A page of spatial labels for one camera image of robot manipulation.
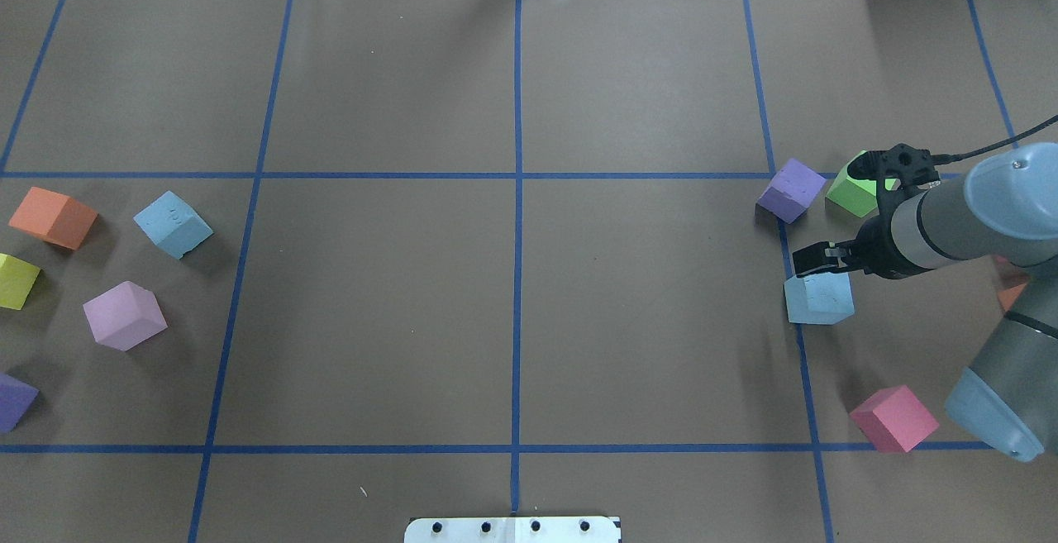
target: light blue cube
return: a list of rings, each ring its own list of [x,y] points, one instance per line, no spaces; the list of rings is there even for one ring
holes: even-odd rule
[[[856,313],[847,274],[792,276],[783,285],[786,314],[792,324],[837,324]]]
[[[171,192],[163,194],[133,218],[154,246],[178,259],[213,235],[213,230],[195,209]]]

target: table surface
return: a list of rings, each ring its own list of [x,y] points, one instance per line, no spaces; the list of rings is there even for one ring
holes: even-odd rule
[[[754,207],[789,158],[833,178],[1053,114],[1058,66],[1023,62],[1058,0],[0,3],[0,212],[37,185],[101,213],[76,252],[0,228],[43,269],[0,310],[0,370],[41,391],[0,436],[2,540],[1058,529],[1058,461],[943,414],[1000,318],[991,263],[854,276],[855,316],[792,326],[790,250],[860,220]],[[132,221],[165,191],[216,232],[182,260]],[[124,280],[169,323],[129,352],[81,310]],[[847,413],[897,384],[941,429],[881,455]]]

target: green cube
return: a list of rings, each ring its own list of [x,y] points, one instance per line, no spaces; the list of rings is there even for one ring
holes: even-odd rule
[[[0,254],[0,308],[22,309],[39,273],[30,263]]]
[[[886,180],[886,189],[893,189],[896,180]],[[826,199],[831,200],[845,211],[863,218],[878,207],[878,198],[874,180],[854,180],[849,177],[849,165],[841,168],[841,173],[834,180],[831,188],[826,191]]]

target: grid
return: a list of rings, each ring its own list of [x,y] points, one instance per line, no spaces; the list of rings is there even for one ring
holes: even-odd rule
[[[750,0],[742,0],[745,15],[745,32],[747,34],[750,60],[752,64],[755,96],[759,107],[761,131],[764,138],[764,150],[768,173],[528,173],[523,163],[523,120],[522,120],[522,39],[523,10],[531,0],[514,0],[514,52],[512,54],[513,69],[513,103],[514,103],[514,135],[513,156],[514,173],[343,173],[343,171],[266,171],[264,163],[268,155],[269,137],[272,116],[275,109],[276,95],[281,91],[281,75],[284,54],[286,50],[288,30],[295,0],[286,0],[282,15],[281,31],[276,47],[275,65],[272,73],[264,123],[260,132],[260,145],[254,171],[218,171],[218,173],[166,173],[166,171],[132,171],[132,173],[96,173],[96,171],[11,171],[6,169],[8,159],[17,144],[18,131],[26,107],[32,103],[34,86],[41,66],[47,66],[47,53],[51,39],[59,23],[63,5],[67,0],[58,0],[54,15],[48,28],[47,35],[40,47],[39,54],[31,72],[21,103],[8,133],[2,158],[0,158],[0,178],[48,179],[48,178],[102,178],[102,179],[243,179],[253,180],[250,192],[250,202],[245,214],[241,247],[238,252],[238,263],[235,272],[234,288],[227,312],[226,329],[220,363],[217,368],[216,387],[209,412],[208,429],[201,446],[147,446],[147,445],[0,445],[0,452],[41,453],[41,454],[183,454],[201,455],[196,499],[191,523],[188,528],[188,541],[198,538],[199,522],[202,517],[203,502],[209,479],[211,460],[215,454],[492,454],[505,455],[510,458],[510,506],[512,512],[521,509],[521,455],[522,454],[711,454],[711,453],[774,453],[774,452],[810,452],[813,454],[816,482],[819,494],[819,509],[824,528],[824,539],[828,543],[835,541],[834,527],[831,521],[831,502],[827,493],[826,476],[824,474],[824,452],[858,452],[869,451],[872,447],[864,442],[828,442],[822,441],[816,418],[816,404],[813,397],[811,378],[809,375],[808,357],[805,347],[805,334],[801,326],[796,326],[796,340],[800,357],[800,378],[807,415],[809,441],[790,444],[746,442],[746,444],[599,444],[599,445],[540,445],[523,444],[521,434],[521,397],[522,397],[522,284],[523,284],[523,220],[524,220],[524,185],[529,181],[561,181],[561,180],[767,180],[776,173],[776,155],[771,142],[771,128],[766,105],[766,83],[762,78],[758,55],[758,42],[754,35],[753,15]],[[1006,132],[1013,135],[1014,126],[1010,122],[1006,105],[1000,90],[999,82],[993,72],[987,46],[985,44],[981,23],[978,18],[973,0],[966,0],[970,18],[979,42],[982,65],[987,72],[995,93],[996,102],[1002,115]],[[509,445],[409,445],[409,446],[231,446],[215,442],[217,424],[220,415],[221,400],[227,373],[227,363],[232,350],[233,337],[236,329],[236,318],[242,293],[242,282],[247,260],[250,255],[251,237],[254,229],[257,201],[262,182],[287,179],[307,180],[486,180],[513,183],[514,188],[514,243],[513,243],[513,292],[512,302],[512,365],[511,365],[511,424]],[[786,225],[777,222],[783,266],[787,276],[791,275],[790,247],[787,239]],[[977,441],[927,441],[918,446],[919,450],[955,451],[985,450],[987,447]]]

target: blue tape line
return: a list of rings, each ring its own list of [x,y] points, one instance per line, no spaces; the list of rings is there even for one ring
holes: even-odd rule
[[[204,446],[11,444],[0,454],[201,454]]]
[[[242,293],[242,278],[245,275],[247,257],[250,252],[250,237],[254,229],[254,215],[257,209],[257,197],[260,193],[261,174],[264,171],[264,156],[268,155],[268,140],[272,126],[272,113],[275,110],[275,96],[279,90],[279,76],[282,72],[282,55],[287,46],[287,32],[290,29],[290,13],[294,0],[287,0],[282,15],[282,28],[279,32],[279,47],[275,54],[275,67],[272,69],[272,87],[269,91],[268,108],[261,127],[260,148],[257,151],[257,169],[254,185],[250,192],[250,204],[247,206],[247,222],[242,231],[242,247],[239,250],[239,263],[235,269],[235,286],[232,289],[232,303],[227,313],[227,327],[224,331],[224,343],[220,350],[220,363],[217,368],[217,382],[214,386],[213,404],[209,410],[209,426],[206,430],[205,450],[202,453],[202,465],[199,470],[199,483],[195,493],[195,506],[191,509],[191,523],[187,531],[188,543],[198,540],[199,522],[202,519],[202,503],[205,499],[206,483],[209,478],[209,463],[213,456],[213,442],[217,434],[217,420],[220,415],[220,402],[224,393],[224,379],[227,376],[227,359],[232,350],[232,337],[235,333],[235,318],[239,310],[239,298]]]
[[[742,8],[746,15],[746,35],[749,38],[749,59],[753,65],[753,85],[756,87],[756,108],[761,114],[761,131],[764,134],[764,151],[768,156],[768,170],[776,174],[776,157],[771,151],[771,127],[768,124],[768,108],[764,103],[764,83],[761,80],[761,62],[756,57],[756,34],[753,32],[753,13],[749,0],[742,0]]]
[[[811,452],[811,444],[530,444],[523,454],[724,454]]]
[[[996,95],[996,103],[999,105],[999,112],[1003,116],[1003,124],[1006,126],[1006,137],[1014,138],[1014,124],[1010,123],[1010,115],[1006,110],[1006,101],[1003,99],[1003,91],[999,88],[999,80],[996,79],[996,71],[991,66],[991,58],[988,57],[988,46],[985,44],[985,35],[981,31],[981,20],[978,18],[978,7],[974,5],[973,0],[966,0],[967,6],[970,8],[970,20],[973,22],[973,32],[978,36],[978,47],[981,50],[981,59],[985,62],[985,72],[988,73],[988,80],[992,86],[992,94]],[[1014,147],[1018,148],[1018,143],[1014,143]]]
[[[527,180],[770,180],[772,174],[741,173],[741,171],[704,171],[704,173],[528,173],[523,174]]]
[[[756,38],[753,32],[753,15],[750,8],[749,0],[742,0],[742,3],[746,13],[746,32],[749,36],[750,59],[753,61],[753,82],[756,84],[756,102],[761,110],[761,126],[764,129],[764,149],[768,156],[768,168],[772,174],[774,174],[776,158],[771,150],[771,130],[768,123],[768,110],[764,99],[764,83],[761,80],[761,67],[756,56]],[[783,268],[786,272],[786,277],[788,278],[794,275],[794,269],[790,264],[789,242],[787,242],[786,239],[786,224],[781,219],[777,219],[776,222],[778,223],[779,242],[782,246],[783,252]],[[801,330],[801,325],[796,327],[796,331],[798,352],[801,357],[801,386],[804,391],[804,405],[808,416],[808,435],[811,437],[811,455],[813,461],[816,465],[816,485],[819,490],[819,508],[823,519],[823,532],[826,537],[826,543],[834,543],[834,526],[831,522],[831,499],[826,491],[826,475],[823,471],[823,455],[819,450],[819,430],[817,430],[816,424],[816,404],[811,394],[811,378],[808,375],[808,355],[805,351],[804,332]]]
[[[266,171],[267,180],[513,180],[516,174],[462,171]]]
[[[264,171],[262,180],[770,180],[764,171]],[[834,179],[836,173],[824,171]],[[951,180],[962,174],[941,174]],[[253,171],[4,171],[11,179],[251,180]]]
[[[253,171],[5,171],[4,178],[22,179],[131,179],[131,180],[249,180]]]
[[[514,293],[511,329],[511,446],[522,442],[522,223],[524,177],[522,151],[522,0],[514,0]],[[521,459],[511,452],[511,513],[522,496]]]
[[[215,454],[510,454],[511,447],[498,445],[409,445],[409,446],[223,446]]]
[[[52,21],[48,25],[48,32],[44,33],[43,42],[40,44],[40,51],[37,53],[37,60],[33,62],[33,70],[30,72],[30,80],[25,84],[25,91],[22,92],[22,101],[18,104],[18,112],[15,114],[15,121],[12,122],[11,132],[7,133],[7,142],[4,144],[3,155],[0,155],[0,173],[3,173],[7,168],[7,159],[11,158],[12,148],[15,147],[15,138],[18,135],[18,128],[22,125],[22,116],[25,115],[25,108],[30,105],[33,87],[37,84],[37,75],[40,73],[40,67],[44,64],[44,55],[48,54],[48,47],[52,43],[52,36],[55,35],[55,28],[59,23],[59,16],[62,13],[65,4],[66,0],[59,0],[55,4]]]
[[[205,446],[8,444],[0,454],[203,454]],[[439,445],[214,445],[211,454],[227,455],[414,455],[414,454],[730,454],[768,452],[873,452],[865,441],[787,444],[439,444]],[[982,441],[923,441],[916,451],[991,450]]]
[[[783,250],[783,266],[786,269],[786,277],[794,276],[792,265],[790,264],[789,242],[786,238],[786,223],[777,220],[779,223],[779,241]],[[819,490],[819,508],[823,518],[823,533],[827,543],[834,543],[834,524],[831,520],[831,494],[826,489],[826,474],[823,468],[823,453],[819,445],[819,424],[816,420],[816,399],[811,392],[811,376],[808,372],[808,351],[804,346],[804,329],[802,325],[796,324],[797,348],[800,356],[801,366],[801,387],[804,391],[804,409],[808,417],[808,436],[813,445],[813,461],[816,465],[816,487]]]

